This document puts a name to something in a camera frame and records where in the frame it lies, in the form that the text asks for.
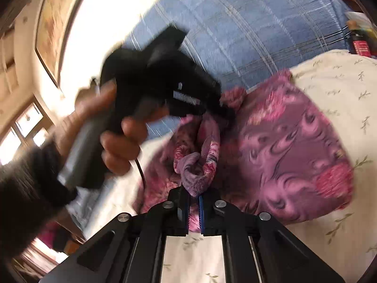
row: purple floral cloth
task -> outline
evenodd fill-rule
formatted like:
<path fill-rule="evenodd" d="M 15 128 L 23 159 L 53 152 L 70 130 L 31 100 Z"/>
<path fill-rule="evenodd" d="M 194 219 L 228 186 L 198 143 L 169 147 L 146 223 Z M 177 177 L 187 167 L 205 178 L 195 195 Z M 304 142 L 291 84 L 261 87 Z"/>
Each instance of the purple floral cloth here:
<path fill-rule="evenodd" d="M 135 211 L 147 212 L 181 184 L 193 197 L 215 187 L 242 211 L 285 224 L 345 207 L 352 167 L 329 120 L 290 77 L 280 71 L 249 94 L 225 92 L 222 102 L 237 112 L 231 125 L 209 113 L 184 118 L 148 166 Z M 190 230 L 199 230 L 195 202 Z"/>

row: window pane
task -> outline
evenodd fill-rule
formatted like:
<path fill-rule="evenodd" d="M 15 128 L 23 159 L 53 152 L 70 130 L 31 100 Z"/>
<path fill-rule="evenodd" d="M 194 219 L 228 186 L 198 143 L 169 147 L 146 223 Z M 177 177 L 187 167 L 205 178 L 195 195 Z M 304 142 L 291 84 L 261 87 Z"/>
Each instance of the window pane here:
<path fill-rule="evenodd" d="M 41 112 L 34 103 L 29 106 L 16 121 L 22 136 L 26 137 L 42 118 Z"/>
<path fill-rule="evenodd" d="M 5 136 L 5 139 L 0 145 L 0 162 L 2 165 L 5 165 L 12 160 L 20 145 L 20 139 L 11 128 L 10 132 Z"/>
<path fill-rule="evenodd" d="M 46 140 L 46 137 L 47 137 L 48 133 L 47 131 L 45 130 L 45 128 L 43 127 L 37 134 L 35 134 L 35 136 L 33 137 L 33 140 L 35 142 L 35 144 L 40 147 L 43 142 Z"/>

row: dark bottle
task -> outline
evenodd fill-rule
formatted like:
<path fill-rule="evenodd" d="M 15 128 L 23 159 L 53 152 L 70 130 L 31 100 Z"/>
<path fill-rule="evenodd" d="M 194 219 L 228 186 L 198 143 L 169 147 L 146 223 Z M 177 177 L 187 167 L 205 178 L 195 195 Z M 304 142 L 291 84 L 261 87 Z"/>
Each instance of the dark bottle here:
<path fill-rule="evenodd" d="M 364 32 L 360 29 L 357 25 L 357 22 L 354 20 L 347 21 L 347 25 L 350 33 L 350 52 L 352 54 L 358 54 L 361 56 L 371 57 L 371 51 L 369 50 L 368 43 L 366 41 L 366 37 L 364 36 Z"/>

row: metal bolt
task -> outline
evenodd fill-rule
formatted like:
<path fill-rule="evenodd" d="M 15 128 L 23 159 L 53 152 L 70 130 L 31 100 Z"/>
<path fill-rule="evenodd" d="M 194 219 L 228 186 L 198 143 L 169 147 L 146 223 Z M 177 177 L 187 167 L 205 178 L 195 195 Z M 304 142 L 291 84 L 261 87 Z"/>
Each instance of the metal bolt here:
<path fill-rule="evenodd" d="M 224 208 L 227 205 L 227 203 L 224 200 L 217 200 L 214 203 L 214 206 L 217 208 Z"/>
<path fill-rule="evenodd" d="M 129 219 L 130 219 L 130 216 L 127 213 L 122 213 L 118 215 L 118 221 L 120 222 L 126 222 L 126 221 L 129 221 Z"/>
<path fill-rule="evenodd" d="M 269 213 L 267 213 L 267 212 L 261 212 L 261 213 L 259 214 L 259 218 L 260 218 L 261 220 L 263 220 L 263 221 L 268 221 L 268 220 L 271 219 L 271 215 L 270 215 Z"/>
<path fill-rule="evenodd" d="M 163 203 L 163 208 L 164 209 L 171 209 L 174 206 L 174 203 L 172 201 L 165 201 Z"/>

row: plaid fabric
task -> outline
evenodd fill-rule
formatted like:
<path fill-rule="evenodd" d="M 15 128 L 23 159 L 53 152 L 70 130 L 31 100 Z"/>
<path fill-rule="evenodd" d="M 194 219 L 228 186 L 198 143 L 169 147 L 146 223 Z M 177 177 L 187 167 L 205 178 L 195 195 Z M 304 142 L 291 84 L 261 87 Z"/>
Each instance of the plaid fabric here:
<path fill-rule="evenodd" d="M 140 49 L 168 24 L 189 30 L 182 51 L 221 81 L 250 88 L 332 49 L 347 49 L 341 0 L 159 0 L 125 41 Z M 174 129 L 168 117 L 150 125 L 149 138 Z"/>

